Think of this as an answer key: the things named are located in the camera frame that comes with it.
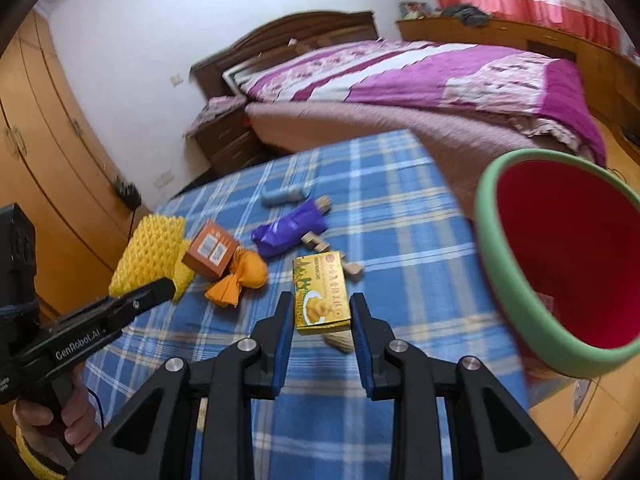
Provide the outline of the yellow ginger box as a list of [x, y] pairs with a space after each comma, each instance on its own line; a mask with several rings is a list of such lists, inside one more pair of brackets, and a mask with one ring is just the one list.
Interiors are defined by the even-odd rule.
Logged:
[[350, 329], [345, 275], [337, 252], [293, 261], [295, 328], [301, 335]]

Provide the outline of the wooden block strip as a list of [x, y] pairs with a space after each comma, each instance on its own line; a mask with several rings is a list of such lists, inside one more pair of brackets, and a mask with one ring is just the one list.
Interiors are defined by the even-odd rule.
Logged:
[[[315, 254], [325, 254], [326, 252], [334, 252], [331, 245], [314, 232], [307, 232], [300, 239], [302, 244]], [[340, 263], [345, 275], [353, 281], [360, 280], [363, 276], [364, 267], [355, 261], [348, 261], [344, 252], [337, 252], [340, 257]]]

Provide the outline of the orange foam net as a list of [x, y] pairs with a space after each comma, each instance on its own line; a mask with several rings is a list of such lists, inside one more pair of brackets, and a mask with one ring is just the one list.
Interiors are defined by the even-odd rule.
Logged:
[[216, 284], [207, 289], [205, 298], [216, 307], [236, 308], [241, 292], [260, 289], [268, 282], [268, 266], [254, 250], [239, 247], [229, 264], [229, 272]]

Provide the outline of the purple plastic wrapper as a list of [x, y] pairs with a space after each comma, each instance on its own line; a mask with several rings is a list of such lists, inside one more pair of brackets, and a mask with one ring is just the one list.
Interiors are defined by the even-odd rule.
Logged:
[[296, 246], [308, 232], [321, 234], [327, 228], [326, 215], [313, 200], [306, 200], [278, 220], [258, 226], [250, 239], [258, 255], [270, 259]]

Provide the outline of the orange cardboard box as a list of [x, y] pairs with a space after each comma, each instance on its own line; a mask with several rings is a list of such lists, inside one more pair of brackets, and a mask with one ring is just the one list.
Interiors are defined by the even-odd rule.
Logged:
[[240, 243], [222, 226], [207, 220], [190, 243], [182, 263], [202, 278], [218, 281]]

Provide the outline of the light blue tube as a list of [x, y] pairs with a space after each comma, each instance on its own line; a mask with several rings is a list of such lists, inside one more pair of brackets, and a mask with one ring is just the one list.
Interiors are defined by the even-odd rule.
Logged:
[[291, 185], [287, 188], [262, 191], [262, 204], [267, 208], [304, 202], [310, 195], [307, 185]]

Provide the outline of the yellow foam net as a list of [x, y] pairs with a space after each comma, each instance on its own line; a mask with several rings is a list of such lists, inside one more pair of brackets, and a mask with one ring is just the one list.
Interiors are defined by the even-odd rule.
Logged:
[[130, 238], [108, 285], [108, 294], [119, 298], [160, 278], [175, 286], [171, 301], [178, 304], [195, 272], [182, 262], [191, 241], [184, 237], [186, 219], [149, 214]]

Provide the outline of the blue plaid cloth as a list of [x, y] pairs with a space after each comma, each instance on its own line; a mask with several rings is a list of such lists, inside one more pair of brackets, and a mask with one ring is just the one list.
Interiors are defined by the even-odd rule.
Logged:
[[[294, 184], [330, 199], [324, 239], [362, 266], [347, 288], [366, 297], [376, 318], [434, 358], [477, 356], [527, 403], [518, 349], [480, 270], [472, 228], [415, 134], [386, 132], [280, 158], [186, 193], [160, 213], [183, 218], [186, 237], [210, 220], [250, 246], [254, 229], [283, 216], [262, 203], [262, 193]], [[137, 318], [87, 362], [85, 383], [102, 405], [102, 422], [166, 360], [205, 360], [246, 337], [282, 292], [308, 300], [311, 319], [323, 321], [331, 307], [298, 265], [305, 254], [296, 246], [269, 259], [268, 282], [244, 289], [236, 307], [209, 302], [206, 281], [196, 278], [178, 302]], [[320, 335], [294, 337], [280, 396], [255, 402], [252, 415], [259, 479], [388, 475], [393, 405], [369, 400], [355, 357]]]

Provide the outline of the large wooden wardrobe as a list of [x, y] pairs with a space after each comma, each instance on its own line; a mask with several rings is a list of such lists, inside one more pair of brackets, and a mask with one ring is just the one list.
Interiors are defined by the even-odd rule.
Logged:
[[30, 11], [1, 57], [1, 203], [36, 229], [36, 292], [48, 322], [105, 296], [148, 213], [118, 197], [119, 176], [70, 90], [49, 25]]

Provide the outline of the dark wooden nightstand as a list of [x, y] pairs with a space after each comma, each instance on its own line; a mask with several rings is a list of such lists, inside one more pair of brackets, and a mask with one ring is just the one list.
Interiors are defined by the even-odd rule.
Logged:
[[198, 144], [216, 178], [259, 165], [266, 159], [265, 145], [250, 124], [243, 105], [218, 115], [206, 110], [186, 137]]

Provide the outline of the red bin with green rim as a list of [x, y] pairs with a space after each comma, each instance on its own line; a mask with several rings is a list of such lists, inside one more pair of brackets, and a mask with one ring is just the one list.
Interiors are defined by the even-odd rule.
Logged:
[[593, 378], [639, 353], [639, 197], [576, 156], [495, 159], [474, 205], [490, 288], [525, 352]]

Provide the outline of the folded cloth on nightstand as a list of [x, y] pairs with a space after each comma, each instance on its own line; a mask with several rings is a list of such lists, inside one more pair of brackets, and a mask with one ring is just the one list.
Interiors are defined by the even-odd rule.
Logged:
[[186, 139], [195, 136], [204, 126], [212, 124], [216, 119], [221, 118], [235, 110], [239, 110], [246, 103], [244, 96], [214, 96], [196, 115], [194, 121], [183, 135]]

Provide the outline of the purple floral quilt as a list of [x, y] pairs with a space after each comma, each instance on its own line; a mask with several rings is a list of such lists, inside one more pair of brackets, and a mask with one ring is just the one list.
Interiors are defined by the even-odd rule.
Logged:
[[343, 102], [501, 116], [605, 166], [576, 65], [487, 44], [363, 40], [311, 50], [240, 84], [264, 103]]

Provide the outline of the dark clothes pile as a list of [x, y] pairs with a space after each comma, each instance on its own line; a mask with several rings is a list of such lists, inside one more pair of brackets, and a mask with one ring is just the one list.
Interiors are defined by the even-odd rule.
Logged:
[[456, 18], [462, 25], [481, 28], [485, 27], [492, 18], [490, 13], [480, 10], [471, 3], [457, 3], [447, 6], [440, 14], [442, 18]]

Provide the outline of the long wooden cabinet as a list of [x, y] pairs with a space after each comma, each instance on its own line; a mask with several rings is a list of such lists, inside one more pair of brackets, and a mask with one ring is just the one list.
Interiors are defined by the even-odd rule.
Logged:
[[457, 18], [417, 18], [396, 22], [402, 39], [491, 44], [574, 62], [589, 109], [613, 128], [614, 138], [639, 159], [639, 65], [616, 51], [569, 32], [492, 18], [471, 27]]

